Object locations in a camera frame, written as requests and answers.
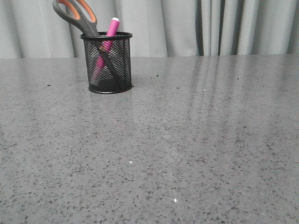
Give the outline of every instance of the orange and gray scissor handle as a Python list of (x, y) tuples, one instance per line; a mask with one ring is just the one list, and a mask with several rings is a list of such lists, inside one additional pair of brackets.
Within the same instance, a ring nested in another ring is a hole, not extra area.
[[(89, 21), (84, 13), (81, 11), (79, 6), (76, 4), (78, 2), (83, 9), (88, 13), (91, 21)], [(97, 31), (97, 18), (89, 5), (84, 0), (53, 0), (53, 8), (55, 12), (63, 18), (65, 21), (78, 27), (83, 34), (86, 36), (99, 36)], [(59, 4), (65, 5), (74, 15), (73, 17), (68, 15)]]

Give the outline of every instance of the pink marker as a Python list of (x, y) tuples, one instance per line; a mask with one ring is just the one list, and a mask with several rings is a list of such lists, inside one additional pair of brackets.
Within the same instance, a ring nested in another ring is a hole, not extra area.
[[(106, 36), (115, 36), (118, 26), (120, 24), (120, 21), (118, 18), (113, 18), (111, 20), (110, 26), (109, 26), (109, 30), (106, 34)], [(106, 52), (109, 53), (111, 47), (112, 47), (113, 41), (104, 41), (103, 42), (103, 47), (105, 48)], [(99, 66), (100, 68), (103, 68), (105, 66), (105, 61), (103, 59), (102, 56), (100, 56), (97, 60), (97, 66)]]

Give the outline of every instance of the countertop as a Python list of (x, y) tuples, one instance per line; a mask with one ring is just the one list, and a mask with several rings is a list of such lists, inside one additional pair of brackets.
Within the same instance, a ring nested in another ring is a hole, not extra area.
[(0, 60), (1, 224), (299, 223), (299, 55)]

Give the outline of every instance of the black mesh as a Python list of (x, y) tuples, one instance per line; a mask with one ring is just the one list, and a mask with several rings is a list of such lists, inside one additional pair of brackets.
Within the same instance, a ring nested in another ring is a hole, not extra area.
[(84, 40), (89, 90), (92, 92), (118, 93), (132, 87), (131, 36), (119, 33), (112, 37), (115, 38), (113, 40), (103, 40), (105, 35), (95, 38), (81, 36)]

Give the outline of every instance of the gray curtain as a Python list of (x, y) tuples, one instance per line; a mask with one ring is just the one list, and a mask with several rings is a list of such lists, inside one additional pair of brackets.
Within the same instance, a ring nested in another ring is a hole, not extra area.
[[(131, 56), (299, 53), (298, 0), (86, 0), (106, 31), (133, 33)], [(52, 0), (0, 0), (0, 58), (84, 57)]]

